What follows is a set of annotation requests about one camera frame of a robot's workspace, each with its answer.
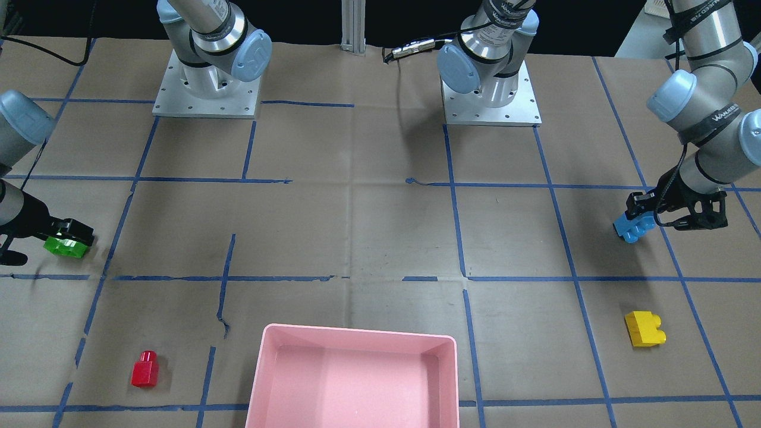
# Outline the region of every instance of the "cable connector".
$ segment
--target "cable connector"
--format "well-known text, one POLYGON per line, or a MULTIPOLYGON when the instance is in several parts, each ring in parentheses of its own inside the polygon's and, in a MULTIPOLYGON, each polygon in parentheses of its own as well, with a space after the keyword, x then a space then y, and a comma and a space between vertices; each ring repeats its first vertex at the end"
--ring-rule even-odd
POLYGON ((412 43, 407 43, 402 47, 397 47, 391 51, 391 56, 394 59, 404 58, 405 56, 415 55, 416 53, 425 52, 426 50, 432 50, 436 47, 436 40, 425 39, 412 43))

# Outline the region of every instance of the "blue tape line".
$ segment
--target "blue tape line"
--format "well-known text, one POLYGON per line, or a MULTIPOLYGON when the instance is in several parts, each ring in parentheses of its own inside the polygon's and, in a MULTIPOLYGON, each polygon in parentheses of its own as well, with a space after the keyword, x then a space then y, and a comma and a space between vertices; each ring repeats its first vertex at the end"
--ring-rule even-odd
POLYGON ((573 281, 573 276, 468 276, 467 279, 482 283, 557 283, 573 281))
POLYGON ((465 319, 468 323, 468 341, 470 342, 470 359, 473 361, 473 384, 476 386, 476 407, 480 428, 486 428, 486 414, 483 411, 483 395, 481 393, 481 372, 478 369, 478 354, 476 352, 476 335, 473 332, 473 316, 470 312, 470 297, 468 290, 463 290, 465 303, 465 319))
POLYGON ((48 101, 51 103, 62 103, 65 100, 65 98, 48 98, 48 97, 29 97, 29 99, 35 102, 48 101))
POLYGON ((156 100, 111 100, 105 98, 72 98, 72 103, 153 104, 156 100))
POLYGON ((652 282, 676 282, 677 276, 577 276, 576 279, 583 283, 605 283, 611 281, 652 281, 652 282))
POLYGON ((485 407, 543 407, 543 406, 579 406, 605 404, 602 398, 561 398, 557 400, 487 400, 485 407))
POLYGON ((224 259, 224 271, 222 272, 222 281, 221 281, 221 286, 219 287, 219 308, 217 309, 217 319, 219 320, 219 322, 224 324, 223 339, 227 339, 228 333, 230 332, 230 325, 222 317, 222 311, 224 311, 224 297, 227 295, 227 292, 228 292, 228 275, 230 275, 230 263, 232 263, 232 260, 233 260, 234 249, 235 249, 235 234, 233 234, 232 237, 230 238, 230 247, 228 247, 228 255, 224 259))
POLYGON ((192 281, 192 282, 219 282, 222 281, 221 276, 129 276, 120 275, 111 278, 112 281, 192 281))
POLYGON ((312 107, 347 107, 354 108, 354 104, 335 104, 335 103, 307 103, 303 101, 286 101, 286 100, 269 100, 262 101, 262 104, 290 104, 295 106, 312 106, 312 107))
POLYGON ((79 368, 79 360, 82 358, 82 352, 84 352, 85 342, 87 342, 87 340, 84 337, 79 339, 79 346, 77 346, 77 353, 74 355, 74 365, 77 369, 79 368))
MULTIPOLYGON (((229 276, 228 281, 238 282, 281 282, 281 281, 330 281, 335 276, 229 276)), ((350 276, 341 276, 342 279, 350 279, 350 276)), ((405 276, 405 278, 431 278, 438 280, 437 276, 405 276)), ((573 276, 467 276, 473 282, 490 283, 565 283, 574 280, 573 276)), ((689 283, 761 283, 761 278, 727 278, 710 276, 577 276, 580 283, 606 283, 606 282, 680 282, 682 279, 689 283)), ((191 281, 191 282, 214 282, 222 281, 222 276, 130 276, 120 275, 111 278, 112 281, 191 281)))
POLYGON ((405 276, 402 278, 402 282, 435 283, 436 281, 438 281, 437 276, 405 276))
MULTIPOLYGON (((242 283, 279 283, 294 281, 300 283, 309 283, 313 281, 326 282, 335 278, 335 275, 329 276, 227 276, 228 282, 242 282, 242 283)), ((120 275, 115 276, 111 280, 113 281, 193 281, 193 282, 219 282, 222 281, 223 276, 130 276, 120 275)))
MULTIPOLYGON (((24 179, 26 178, 25 175, 19 175, 19 174, 8 174, 5 176, 5 178, 9 179, 24 179)), ((104 177, 104 176, 94 176, 94 175, 30 175, 30 180, 77 180, 77 181, 132 181, 135 180, 134 177, 122 177, 122 176, 111 176, 111 177, 104 177)))
POLYGON ((737 200, 740 201, 740 205, 742 205, 743 210, 745 211, 745 215, 748 216, 748 220, 750 220, 750 224, 753 226, 753 230, 756 231, 756 235, 761 238, 761 231, 759 230, 759 226, 756 224, 756 220, 753 219, 753 215, 750 214, 748 205, 745 204, 745 200, 743 199, 742 195, 740 195, 740 192, 737 190, 737 187, 735 187, 734 184, 732 184, 732 190, 734 190, 734 194, 737 195, 737 200))
MULTIPOLYGON (((96 42, 97 42, 97 39, 93 39, 92 42, 90 43, 90 52, 92 52, 96 42)), ((74 89, 77 87, 77 83, 79 82, 79 78, 82 76, 83 71, 84 71, 84 65, 80 65, 79 70, 77 70, 77 75, 74 77, 74 81, 72 82, 72 85, 68 88, 68 92, 66 93, 66 98, 61 103, 61 107, 58 110, 58 114, 56 115, 56 123, 58 123, 58 121, 61 119, 61 115, 63 115, 63 110, 66 108, 66 104, 68 103, 68 100, 72 97, 72 93, 74 93, 74 89)), ((40 152, 44 150, 45 145, 47 145, 49 140, 50 139, 45 140, 45 142, 43 143, 43 147, 40 148, 40 152)), ((100 293, 100 288, 101 288, 101 285, 99 284, 98 288, 95 291, 96 295, 100 293)), ((79 348, 77 348, 77 353, 81 354, 81 350, 79 348)), ((66 388, 64 388, 63 390, 63 395, 61 396, 59 409, 56 411, 56 415, 53 418, 53 428, 58 428, 61 425, 61 419, 63 418, 63 409, 66 407, 66 403, 68 402, 68 395, 72 392, 72 386, 74 386, 74 383, 69 382, 69 384, 66 385, 66 388)))
POLYGON ((727 381, 724 379, 724 374, 721 373, 721 368, 719 367, 718 361, 716 360, 716 355, 714 354, 713 349, 711 348, 711 343, 708 341, 708 335, 705 332, 703 323, 700 321, 700 316, 698 315, 697 308, 695 307, 695 302, 693 301, 693 297, 689 292, 689 287, 687 286, 687 282, 682 281, 682 288, 684 289, 685 297, 687 297, 687 303, 689 304, 689 309, 690 311, 693 312, 695 323, 698 325, 698 330, 700 331, 700 337, 702 337, 703 339, 703 343, 705 344, 705 349, 708 351, 708 356, 711 357, 711 364, 714 366, 714 370, 716 371, 716 375, 718 376, 719 383, 721 383, 721 389, 724 390, 724 399, 727 400, 727 402, 729 403, 729 408, 732 411, 732 416, 734 417, 734 421, 737 423, 737 428, 743 428, 743 423, 740 420, 740 414, 737 412, 737 407, 734 405, 732 396, 729 393, 729 387, 727 386, 727 381))
POLYGON ((288 178, 282 180, 266 180, 256 178, 200 178, 200 177, 140 177, 140 181, 166 181, 180 183, 242 183, 242 184, 289 184, 293 180, 288 178))
POLYGON ((209 348, 209 362, 206 363, 206 376, 203 379, 203 393, 201 394, 201 405, 198 410, 198 419, 196 419, 196 428, 203 427, 203 413, 206 408, 206 400, 209 398, 209 386, 212 384, 212 369, 214 369, 214 355, 217 348, 209 348))
POLYGON ((75 405, 66 406, 66 413, 90 413, 90 412, 177 412, 177 411, 198 411, 201 408, 198 404, 168 404, 165 406, 93 406, 93 405, 75 405))
MULTIPOLYGON (((5 178, 9 180, 23 180, 26 176, 9 174, 5 178)), ((103 175, 32 175, 30 180, 82 180, 82 181, 134 181, 134 177, 103 176, 103 175)), ((240 184, 290 184, 293 180, 285 178, 279 180, 259 178, 204 178, 204 177, 138 177, 137 181, 160 181, 179 183, 240 183, 240 184)))
POLYGON ((613 398, 614 404, 642 403, 694 403, 706 401, 726 401, 724 395, 676 395, 671 397, 620 397, 613 398))
POLYGON ((454 166, 452 162, 452 149, 449 144, 449 129, 442 125, 444 130, 444 144, 447 148, 447 167, 449 168, 449 191, 452 195, 452 211, 454 213, 454 234, 457 237, 457 256, 460 258, 460 273, 465 274, 465 251, 463 250, 463 234, 460 229, 460 212, 457 209, 457 189, 454 186, 454 166))
POLYGON ((89 275, 54 275, 45 273, 36 273, 34 275, 27 275, 25 273, 3 273, 0 274, 0 278, 12 278, 12 279, 52 279, 55 281, 87 281, 90 279, 89 275))
POLYGON ((53 417, 53 428, 58 428, 61 426, 61 419, 63 419, 63 410, 66 407, 68 395, 72 393, 72 386, 74 386, 74 382, 69 382, 68 385, 66 385, 66 388, 63 388, 61 402, 56 409, 56 415, 53 417))
MULTIPOLYGON (((618 112, 616 111, 616 106, 613 103, 613 99, 610 96, 610 93, 607 89, 607 85, 605 84, 605 79, 603 78, 602 73, 600 72, 600 68, 597 66, 597 60, 592 57, 592 61, 594 62, 595 69, 597 70, 597 75, 600 77, 600 82, 603 84, 603 88, 605 89, 605 93, 608 97, 608 101, 610 102, 610 108, 613 109, 613 113, 616 115, 616 119, 619 121, 619 127, 621 128, 621 133, 624 136, 624 139, 626 140, 626 144, 631 148, 631 145, 629 144, 629 138, 626 136, 626 130, 623 127, 623 124, 621 123, 618 112)), ((634 166, 637 169, 637 174, 639 174, 640 179, 642 180, 642 184, 646 185, 645 178, 642 175, 642 169, 640 168, 639 162, 637 161, 637 157, 634 154, 634 151, 630 151, 632 155, 632 161, 634 162, 634 166)), ((708 351, 708 355, 711 358, 711 363, 714 366, 714 370, 716 371, 716 375, 718 377, 719 383, 721 384, 721 388, 724 390, 724 396, 727 402, 729 403, 729 408, 732 412, 732 416, 734 417, 735 422, 737 423, 737 428, 743 428, 743 423, 740 421, 740 415, 737 412, 737 408, 734 405, 734 402, 732 400, 732 397, 729 393, 729 388, 727 387, 727 382, 724 380, 724 375, 721 373, 721 368, 718 366, 718 362, 716 361, 716 357, 714 355, 713 349, 711 348, 711 344, 708 341, 708 335, 705 333, 705 329, 703 328, 702 322, 700 321, 700 316, 698 315, 697 309, 695 307, 695 303, 693 302, 693 298, 689 293, 689 287, 687 286, 687 282, 685 281, 685 277, 683 274, 683 271, 679 265, 679 261, 677 260, 677 255, 673 250, 673 246, 671 245, 671 241, 668 238, 668 235, 666 234, 665 228, 660 228, 661 234, 663 235, 664 241, 666 242, 666 247, 668 248, 669 255, 671 256, 671 261, 673 262, 674 268, 677 270, 677 275, 680 278, 680 282, 682 284, 682 288, 685 294, 685 297, 687 298, 687 302, 689 303, 690 310, 693 313, 693 317, 695 318, 695 323, 698 326, 698 330, 700 331, 700 335, 703 339, 703 343, 705 344, 705 349, 708 351)))
MULTIPOLYGON (((422 183, 414 177, 405 180, 407 184, 419 184, 420 186, 446 187, 449 183, 422 183)), ((503 187, 503 188, 531 188, 531 189, 606 189, 606 190, 647 190, 645 186, 624 186, 616 184, 542 184, 542 183, 454 183, 455 187, 503 187)))
POLYGON ((205 411, 222 411, 222 410, 233 410, 233 411, 246 411, 248 410, 248 403, 245 404, 207 404, 205 411))
POLYGON ((241 282, 258 282, 258 283, 278 283, 281 281, 294 281, 299 283, 311 283, 313 281, 320 281, 325 283, 335 278, 335 275, 330 276, 229 276, 229 281, 241 281, 241 282))
MULTIPOLYGON (((547 164, 546 156, 544 155, 544 149, 542 147, 542 140, 539 137, 539 130, 533 129, 534 138, 537 141, 537 148, 539 149, 539 156, 542 159, 542 166, 547 178, 547 183, 552 184, 552 176, 549 174, 549 166, 547 164)), ((581 309, 581 316, 584 319, 584 328, 587 330, 587 338, 589 339, 589 345, 592 351, 592 357, 594 358, 594 365, 597 368, 597 377, 600 379, 600 387, 603 391, 603 398, 605 400, 605 407, 608 410, 608 418, 610 419, 611 428, 616 428, 616 415, 613 412, 613 403, 610 401, 610 393, 608 392, 607 382, 605 381, 605 374, 603 373, 603 365, 600 361, 600 353, 597 352, 597 344, 594 340, 594 334, 592 333, 592 324, 589 321, 589 314, 587 312, 587 304, 584 302, 584 293, 581 291, 581 283, 578 281, 578 275, 576 273, 576 266, 571 255, 571 245, 568 243, 568 235, 565 233, 565 226, 563 225, 563 218, 560 213, 560 205, 558 204, 558 198, 555 195, 555 189, 549 189, 549 195, 552 197, 552 206, 555 209, 555 215, 558 221, 558 228, 560 229, 560 236, 563 240, 563 247, 565 249, 565 256, 568 258, 568 266, 571 269, 571 275, 573 276, 574 288, 576 290, 576 298, 578 299, 579 308, 581 309)))
POLYGON ((138 177, 140 177, 140 174, 142 173, 142 169, 145 166, 145 159, 148 158, 148 152, 151 150, 151 144, 153 143, 153 137, 156 134, 158 121, 159 117, 156 117, 153 121, 153 127, 151 128, 150 134, 148 134, 148 141, 145 143, 145 148, 143 149, 143 154, 140 158, 140 164, 138 165, 138 169, 135 172, 135 180, 132 181, 132 187, 130 188, 129 196, 127 196, 127 201, 124 203, 122 216, 119 218, 119 225, 116 227, 116 232, 113 235, 111 247, 109 248, 108 255, 106 256, 106 263, 103 266, 103 272, 100 275, 100 281, 98 283, 97 289, 95 290, 95 296, 93 297, 93 302, 90 307, 90 313, 88 314, 87 322, 84 324, 85 336, 90 333, 90 327, 92 327, 93 319, 95 318, 95 308, 97 307, 98 300, 100 299, 100 294, 103 291, 103 284, 106 282, 106 277, 108 275, 108 270, 111 267, 113 254, 116 252, 116 246, 119 244, 119 237, 122 235, 122 229, 124 228, 124 223, 127 220, 129 207, 132 205, 132 198, 135 196, 135 189, 138 185, 138 177))
POLYGON ((664 61, 666 62, 666 65, 668 65, 668 69, 671 70, 671 74, 673 74, 676 70, 673 69, 673 65, 671 65, 671 61, 664 58, 664 61))
POLYGON ((55 413, 58 406, 0 406, 0 413, 55 413))
POLYGON ((253 138, 256 135, 256 121, 251 123, 251 134, 248 137, 248 148, 246 149, 246 158, 243 161, 243 173, 240 176, 242 180, 248 175, 248 164, 251 162, 251 152, 253 151, 253 138))
POLYGON ((594 64, 594 69, 597 70, 597 76, 600 78, 600 83, 603 84, 605 96, 608 97, 610 109, 613 110, 613 115, 616 117, 616 122, 619 124, 619 129, 621 129, 621 135, 623 136, 623 140, 626 142, 626 148, 629 150, 629 154, 632 156, 632 161, 634 161, 634 166, 637 170, 637 174, 639 175, 639 180, 642 181, 643 186, 647 186, 648 182, 645 180, 645 176, 642 174, 642 169, 639 167, 639 161, 637 161, 637 157, 634 154, 634 148, 632 147, 632 143, 629 141, 629 136, 626 134, 626 130, 623 127, 623 122, 621 122, 621 117, 618 114, 618 110, 616 109, 615 104, 613 104, 613 98, 610 96, 610 91, 608 91, 608 85, 605 84, 605 78, 603 78, 603 73, 600 71, 600 66, 597 64, 597 59, 595 59, 593 56, 591 58, 592 63, 594 64))
MULTIPOLYGON (((610 399, 614 404, 647 404, 647 403, 701 403, 701 402, 721 402, 726 401, 724 395, 672 395, 672 396, 652 396, 652 397, 613 397, 610 399)), ((733 401, 761 401, 761 395, 732 395, 733 401)), ((484 400, 484 407, 546 407, 546 406, 576 406, 589 404, 605 404, 602 398, 556 398, 546 400, 484 400)), ((477 407, 475 401, 462 400, 459 407, 477 407)), ((245 411, 248 410, 248 403, 239 404, 167 404, 164 406, 99 406, 92 404, 84 405, 67 405, 63 413, 80 413, 80 412, 120 412, 120 411, 192 411, 197 412, 203 408, 205 412, 209 411, 245 411)), ((55 413, 59 406, 0 406, 0 413, 55 413)))
POLYGON ((685 276, 683 279, 691 283, 761 283, 761 278, 711 278, 703 276, 685 276))
POLYGON ((732 400, 734 401, 761 401, 761 395, 754 395, 754 394, 732 395, 732 400))

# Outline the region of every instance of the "green block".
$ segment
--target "green block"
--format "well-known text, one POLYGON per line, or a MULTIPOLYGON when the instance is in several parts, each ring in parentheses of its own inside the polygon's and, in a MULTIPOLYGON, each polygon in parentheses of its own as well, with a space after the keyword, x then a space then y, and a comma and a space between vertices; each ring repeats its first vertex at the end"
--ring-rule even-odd
POLYGON ((44 247, 56 256, 77 257, 78 259, 81 259, 89 248, 87 245, 72 239, 58 239, 52 236, 47 238, 44 247))

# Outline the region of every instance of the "yellow block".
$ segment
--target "yellow block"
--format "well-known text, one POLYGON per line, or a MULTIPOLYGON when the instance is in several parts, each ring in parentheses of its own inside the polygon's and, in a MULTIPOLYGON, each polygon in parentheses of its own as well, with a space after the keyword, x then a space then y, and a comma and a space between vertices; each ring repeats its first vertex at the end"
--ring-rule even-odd
POLYGON ((635 347, 652 347, 666 343, 666 334, 658 330, 661 317, 650 311, 633 311, 625 316, 629 337, 635 347))

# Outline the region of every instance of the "toy building block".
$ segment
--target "toy building block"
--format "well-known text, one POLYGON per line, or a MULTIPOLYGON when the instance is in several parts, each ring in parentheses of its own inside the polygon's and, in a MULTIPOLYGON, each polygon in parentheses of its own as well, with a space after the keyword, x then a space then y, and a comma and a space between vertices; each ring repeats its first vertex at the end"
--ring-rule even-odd
POLYGON ((88 250, 87 245, 72 239, 47 238, 43 247, 56 256, 76 257, 81 259, 88 250))
POLYGON ((132 385, 138 388, 149 388, 158 383, 158 362, 156 352, 143 351, 140 361, 135 363, 132 369, 132 385))
POLYGON ((655 217, 653 212, 646 212, 635 219, 629 220, 624 213, 613 222, 613 227, 616 228, 616 233, 624 241, 628 244, 634 244, 641 237, 645 236, 649 230, 655 228, 655 217))
POLYGON ((629 337, 635 347, 652 347, 666 343, 666 334, 658 330, 661 317, 650 311, 633 311, 625 316, 629 337))

